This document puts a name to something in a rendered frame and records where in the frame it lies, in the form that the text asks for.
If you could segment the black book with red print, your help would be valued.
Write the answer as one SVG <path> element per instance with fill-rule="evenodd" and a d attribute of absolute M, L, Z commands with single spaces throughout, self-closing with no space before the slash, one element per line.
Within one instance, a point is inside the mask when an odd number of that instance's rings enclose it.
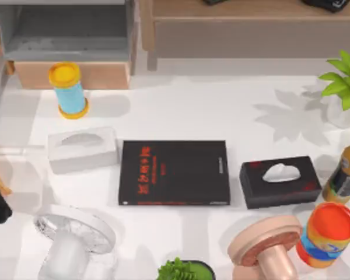
<path fill-rule="evenodd" d="M 122 147 L 120 205 L 229 205 L 225 141 L 133 141 Z"/>

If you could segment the white tissue box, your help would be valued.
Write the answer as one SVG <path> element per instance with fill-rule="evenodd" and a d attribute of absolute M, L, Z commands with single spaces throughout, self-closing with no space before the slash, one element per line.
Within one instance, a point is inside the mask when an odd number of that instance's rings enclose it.
<path fill-rule="evenodd" d="M 113 166 L 120 161 L 116 133 L 111 127 L 51 134 L 47 155 L 55 174 Z"/>

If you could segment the black tissue box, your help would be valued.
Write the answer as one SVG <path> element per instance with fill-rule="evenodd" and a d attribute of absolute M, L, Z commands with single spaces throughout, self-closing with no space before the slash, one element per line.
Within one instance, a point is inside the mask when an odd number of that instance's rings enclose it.
<path fill-rule="evenodd" d="M 248 209 L 314 202 L 321 191 L 309 156 L 244 162 L 240 182 Z"/>

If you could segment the yellow and blue can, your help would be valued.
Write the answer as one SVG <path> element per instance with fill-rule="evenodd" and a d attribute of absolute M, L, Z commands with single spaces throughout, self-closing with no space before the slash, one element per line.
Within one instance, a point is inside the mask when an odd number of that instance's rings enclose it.
<path fill-rule="evenodd" d="M 74 62 L 58 62 L 48 70 L 48 79 L 58 99 L 58 109 L 67 119 L 83 117 L 89 109 L 81 85 L 79 66 Z"/>

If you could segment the pale wooden drawer front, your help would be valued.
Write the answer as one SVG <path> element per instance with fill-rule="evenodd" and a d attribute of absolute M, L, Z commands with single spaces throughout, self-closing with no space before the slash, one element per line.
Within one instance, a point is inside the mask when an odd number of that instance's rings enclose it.
<path fill-rule="evenodd" d="M 84 89 L 128 89 L 130 62 L 16 61 L 15 69 L 23 88 L 64 88 L 80 82 Z"/>

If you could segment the green plant in black pot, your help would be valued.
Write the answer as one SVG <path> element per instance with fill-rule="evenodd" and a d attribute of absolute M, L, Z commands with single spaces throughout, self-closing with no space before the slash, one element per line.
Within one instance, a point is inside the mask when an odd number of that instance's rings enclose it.
<path fill-rule="evenodd" d="M 199 260 L 167 260 L 157 270 L 156 280 L 216 280 L 213 269 Z"/>

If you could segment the wooden shelf unit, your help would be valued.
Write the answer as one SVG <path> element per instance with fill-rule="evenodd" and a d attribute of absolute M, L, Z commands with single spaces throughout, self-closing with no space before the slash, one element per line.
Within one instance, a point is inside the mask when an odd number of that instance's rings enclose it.
<path fill-rule="evenodd" d="M 142 48 L 168 59 L 309 60 L 350 52 L 350 0 L 138 0 Z"/>

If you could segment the white table fan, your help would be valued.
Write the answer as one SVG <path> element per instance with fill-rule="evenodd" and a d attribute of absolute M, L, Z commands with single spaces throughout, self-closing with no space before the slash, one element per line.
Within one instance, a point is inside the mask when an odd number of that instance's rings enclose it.
<path fill-rule="evenodd" d="M 99 217 L 71 206 L 38 210 L 35 228 L 52 241 L 38 280 L 115 280 L 115 231 Z"/>

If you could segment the pink table fan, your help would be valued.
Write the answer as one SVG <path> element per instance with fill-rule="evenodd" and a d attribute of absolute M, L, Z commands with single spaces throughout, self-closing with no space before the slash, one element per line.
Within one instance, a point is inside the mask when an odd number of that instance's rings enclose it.
<path fill-rule="evenodd" d="M 242 230 L 227 248 L 234 265 L 232 280 L 298 280 L 288 251 L 302 232 L 294 215 L 265 218 Z"/>

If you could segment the brown bottle with dark label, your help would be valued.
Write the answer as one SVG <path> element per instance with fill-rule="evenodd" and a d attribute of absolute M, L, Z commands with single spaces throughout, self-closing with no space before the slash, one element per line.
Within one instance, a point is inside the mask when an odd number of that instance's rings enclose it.
<path fill-rule="evenodd" d="M 346 204 L 350 200 L 350 145 L 344 149 L 322 195 L 327 202 Z"/>

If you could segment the green leafy plant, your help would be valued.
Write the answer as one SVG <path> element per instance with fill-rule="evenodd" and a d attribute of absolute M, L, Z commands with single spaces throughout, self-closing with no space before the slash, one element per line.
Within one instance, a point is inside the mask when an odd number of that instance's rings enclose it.
<path fill-rule="evenodd" d="M 338 72 L 327 72 L 318 78 L 329 84 L 321 92 L 322 96 L 337 96 L 344 111 L 350 109 L 350 53 L 340 50 L 339 59 L 328 59 L 327 62 Z"/>

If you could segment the orange and blue can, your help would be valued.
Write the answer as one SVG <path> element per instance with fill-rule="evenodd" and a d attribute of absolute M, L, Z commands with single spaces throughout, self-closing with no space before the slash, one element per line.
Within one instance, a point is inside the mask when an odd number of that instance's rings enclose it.
<path fill-rule="evenodd" d="M 296 245 L 300 259 L 313 268 L 326 268 L 350 243 L 350 209 L 323 202 L 311 213 Z"/>

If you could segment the black object on shelf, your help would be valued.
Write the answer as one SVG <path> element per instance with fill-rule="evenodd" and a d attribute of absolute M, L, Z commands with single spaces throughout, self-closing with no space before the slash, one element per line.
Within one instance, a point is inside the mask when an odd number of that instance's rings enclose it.
<path fill-rule="evenodd" d="M 350 0 L 301 0 L 304 4 L 336 13 L 343 10 Z"/>

